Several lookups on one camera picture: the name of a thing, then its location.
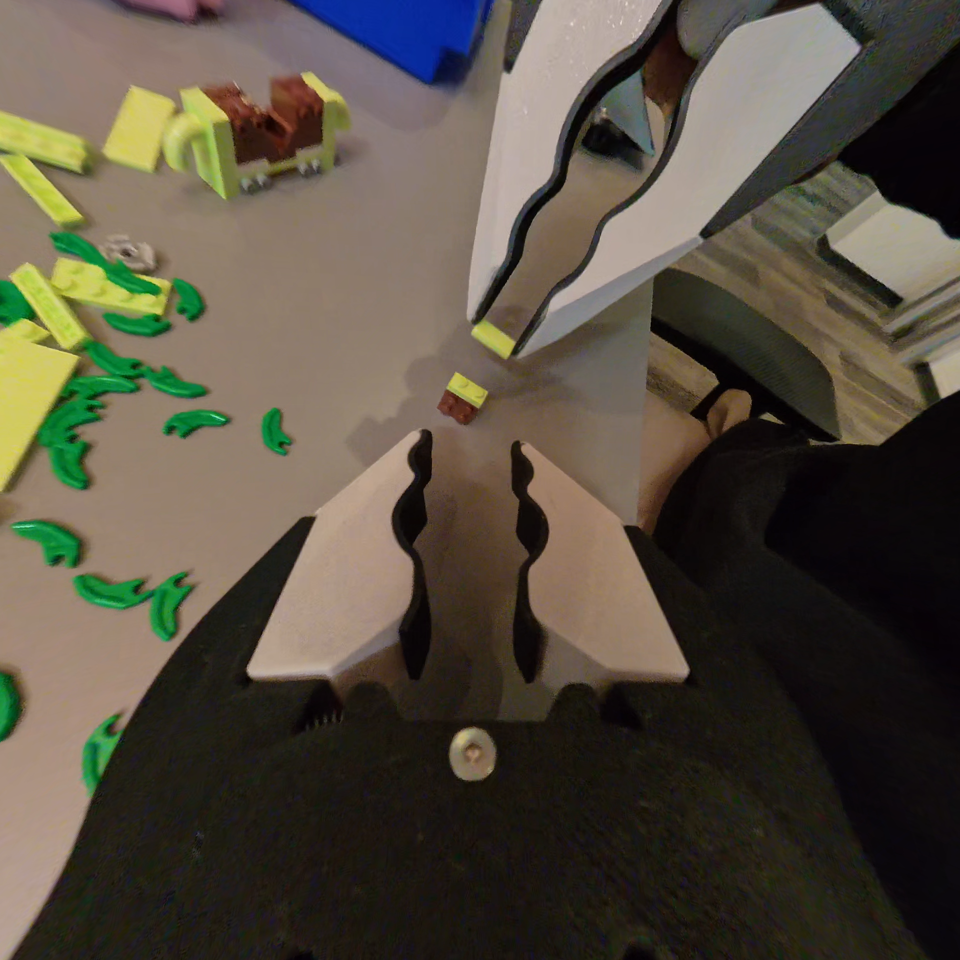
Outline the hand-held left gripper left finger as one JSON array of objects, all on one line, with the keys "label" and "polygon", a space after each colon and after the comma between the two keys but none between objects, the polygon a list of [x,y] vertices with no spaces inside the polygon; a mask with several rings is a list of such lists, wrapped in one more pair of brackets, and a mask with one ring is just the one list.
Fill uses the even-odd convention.
[{"label": "hand-held left gripper left finger", "polygon": [[417,540],[433,437],[411,432],[313,516],[246,667],[258,682],[422,678],[431,613]]}]

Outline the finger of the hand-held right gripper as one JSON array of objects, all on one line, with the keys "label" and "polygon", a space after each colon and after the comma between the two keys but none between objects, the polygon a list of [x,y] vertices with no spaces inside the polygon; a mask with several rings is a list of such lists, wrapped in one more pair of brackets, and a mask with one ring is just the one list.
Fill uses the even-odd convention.
[{"label": "finger of the hand-held right gripper", "polygon": [[538,214],[565,185],[582,130],[598,120],[652,163],[666,143],[664,110],[644,63],[671,2],[539,2],[510,26],[470,261],[466,318],[485,321],[520,265]]},{"label": "finger of the hand-held right gripper", "polygon": [[518,338],[561,340],[696,249],[733,198],[860,52],[821,3],[733,27],[700,61],[639,188],[598,223],[585,257]]}]

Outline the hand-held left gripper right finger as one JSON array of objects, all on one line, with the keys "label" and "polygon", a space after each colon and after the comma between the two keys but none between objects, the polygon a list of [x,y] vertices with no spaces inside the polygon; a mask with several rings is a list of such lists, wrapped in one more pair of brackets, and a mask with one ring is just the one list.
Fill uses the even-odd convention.
[{"label": "hand-held left gripper right finger", "polygon": [[510,448],[518,570],[512,650],[540,685],[680,684],[690,666],[634,548],[639,529],[526,441]]}]

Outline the person's right forearm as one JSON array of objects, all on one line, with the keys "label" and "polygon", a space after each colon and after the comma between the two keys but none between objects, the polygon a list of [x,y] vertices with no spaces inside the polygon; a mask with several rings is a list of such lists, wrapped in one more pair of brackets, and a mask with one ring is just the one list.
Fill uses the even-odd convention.
[{"label": "person's right forearm", "polygon": [[959,62],[953,50],[895,106],[840,151],[889,203],[959,238]]}]

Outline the person's right hand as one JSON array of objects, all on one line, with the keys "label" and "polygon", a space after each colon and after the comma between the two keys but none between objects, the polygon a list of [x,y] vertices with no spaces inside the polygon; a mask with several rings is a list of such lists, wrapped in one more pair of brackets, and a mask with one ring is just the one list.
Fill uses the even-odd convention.
[{"label": "person's right hand", "polygon": [[642,68],[645,95],[656,105],[665,124],[676,113],[697,66],[698,60],[683,48],[676,24],[667,24]]}]

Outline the white cabinet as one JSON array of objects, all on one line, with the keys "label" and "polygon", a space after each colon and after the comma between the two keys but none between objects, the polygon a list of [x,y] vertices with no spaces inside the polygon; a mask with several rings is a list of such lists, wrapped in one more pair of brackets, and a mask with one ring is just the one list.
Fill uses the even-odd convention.
[{"label": "white cabinet", "polygon": [[958,240],[875,191],[819,237],[817,252],[879,302],[881,336],[922,398],[957,394]]}]

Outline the person's leg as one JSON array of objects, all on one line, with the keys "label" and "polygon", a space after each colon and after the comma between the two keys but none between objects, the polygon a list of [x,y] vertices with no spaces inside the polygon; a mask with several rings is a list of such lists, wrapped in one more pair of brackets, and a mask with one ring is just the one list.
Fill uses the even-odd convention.
[{"label": "person's leg", "polygon": [[723,390],[695,415],[646,391],[643,408],[637,526],[652,535],[666,499],[684,471],[714,440],[750,418],[752,397]]}]

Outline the blue plastic bin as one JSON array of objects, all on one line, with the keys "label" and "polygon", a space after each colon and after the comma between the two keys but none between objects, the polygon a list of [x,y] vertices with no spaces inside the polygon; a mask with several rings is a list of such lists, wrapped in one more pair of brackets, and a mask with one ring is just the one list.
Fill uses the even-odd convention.
[{"label": "blue plastic bin", "polygon": [[427,84],[470,66],[493,1],[294,1],[293,5]]}]

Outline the scattered green leaf pieces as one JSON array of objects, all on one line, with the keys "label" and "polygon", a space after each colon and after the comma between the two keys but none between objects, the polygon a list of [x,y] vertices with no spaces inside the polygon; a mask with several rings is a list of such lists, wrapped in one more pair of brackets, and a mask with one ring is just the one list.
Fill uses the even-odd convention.
[{"label": "scattered green leaf pieces", "polygon": [[[164,300],[166,294],[162,285],[150,278],[144,278],[119,260],[106,258],[89,241],[69,231],[50,233],[54,247],[61,253],[78,259],[63,261],[61,266],[69,268],[90,268],[92,279],[103,281],[107,287],[116,286],[131,296],[146,296]],[[16,276],[11,277],[7,286],[11,286],[24,304],[44,322],[54,323],[54,314],[63,314],[63,322],[73,323],[76,317],[61,303],[61,295],[54,289],[53,280],[47,284],[46,277],[37,273],[34,276],[25,265]],[[175,278],[173,285],[181,300],[177,311],[188,320],[196,320],[205,310],[201,295],[185,280]],[[99,399],[105,394],[129,394],[139,390],[140,380],[145,380],[158,391],[171,396],[191,399],[203,396],[205,388],[181,381],[166,366],[160,369],[147,366],[137,358],[122,357],[112,352],[104,343],[92,340],[80,330],[78,345],[82,347],[90,360],[103,373],[97,376],[73,376],[65,385],[58,387],[54,397],[52,412],[43,419],[37,431],[34,431],[42,447],[47,450],[51,467],[59,480],[76,490],[85,490],[90,476],[85,467],[85,458],[89,444],[76,436],[78,426],[86,426],[101,419],[103,403]],[[221,412],[209,409],[180,411],[169,417],[162,425],[165,436],[186,439],[197,430],[207,427],[226,426],[230,418]],[[82,554],[83,543],[78,535],[66,527],[52,521],[25,519],[14,522],[10,530],[40,546],[44,562],[49,567],[63,566],[76,569]],[[73,578],[75,592],[80,599],[94,606],[113,610],[127,610],[150,602],[150,629],[163,642],[171,642],[180,628],[180,609],[188,594],[193,590],[192,583],[185,583],[186,572],[168,577],[154,588],[145,589],[144,579],[131,579],[122,582],[105,580],[94,574],[77,574]],[[2,674],[2,739],[16,726],[19,717],[19,701],[14,681]],[[119,714],[104,720],[90,734],[81,752],[80,772],[89,797],[92,797],[110,758],[119,743],[122,731],[115,728]]]}]

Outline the grey mesh office chair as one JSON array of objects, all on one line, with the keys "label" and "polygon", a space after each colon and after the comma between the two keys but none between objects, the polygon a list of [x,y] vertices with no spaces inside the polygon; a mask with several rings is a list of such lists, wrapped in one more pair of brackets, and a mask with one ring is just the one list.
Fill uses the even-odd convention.
[{"label": "grey mesh office chair", "polygon": [[693,408],[704,420],[728,390],[820,442],[842,438],[834,381],[803,343],[713,282],[668,269],[654,278],[652,333],[711,372],[717,385]]}]

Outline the lime and brown brick model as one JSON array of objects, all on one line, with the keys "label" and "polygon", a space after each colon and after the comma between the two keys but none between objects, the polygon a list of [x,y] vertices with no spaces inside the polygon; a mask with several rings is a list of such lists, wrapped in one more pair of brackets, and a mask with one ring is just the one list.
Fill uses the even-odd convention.
[{"label": "lime and brown brick model", "polygon": [[290,172],[330,172],[337,139],[353,126],[345,98],[309,71],[272,78],[267,105],[233,82],[189,87],[179,96],[181,110],[163,131],[163,159],[227,201]]}]

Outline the scattered lime bricks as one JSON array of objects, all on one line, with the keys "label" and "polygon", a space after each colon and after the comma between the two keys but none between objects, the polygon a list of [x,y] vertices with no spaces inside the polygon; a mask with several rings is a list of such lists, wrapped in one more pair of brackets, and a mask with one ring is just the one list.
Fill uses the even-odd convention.
[{"label": "scattered lime bricks", "polygon": [[30,262],[2,277],[2,491],[75,373],[80,350],[92,342],[68,302],[94,305],[104,294],[122,294],[122,303],[132,306],[150,299],[159,310],[166,305],[169,285],[140,276],[136,257],[103,254],[76,232],[85,216],[41,169],[82,175],[92,161],[90,144],[78,135],[2,112],[2,170],[59,227],[51,241],[80,282],[69,287]]}]

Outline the pink toy brick model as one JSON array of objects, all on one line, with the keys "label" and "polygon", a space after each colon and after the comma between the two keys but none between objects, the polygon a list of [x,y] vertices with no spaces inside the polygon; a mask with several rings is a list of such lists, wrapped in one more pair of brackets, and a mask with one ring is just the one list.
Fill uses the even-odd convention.
[{"label": "pink toy brick model", "polygon": [[226,1],[117,1],[117,4],[140,14],[196,23],[204,18],[218,18]]}]

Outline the grey round brick piece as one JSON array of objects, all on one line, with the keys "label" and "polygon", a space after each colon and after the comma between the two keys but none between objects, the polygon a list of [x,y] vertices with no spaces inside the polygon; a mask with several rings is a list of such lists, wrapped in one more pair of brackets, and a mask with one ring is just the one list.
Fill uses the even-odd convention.
[{"label": "grey round brick piece", "polygon": [[121,263],[136,274],[153,275],[159,266],[154,247],[128,234],[107,235],[98,250],[107,261]]}]

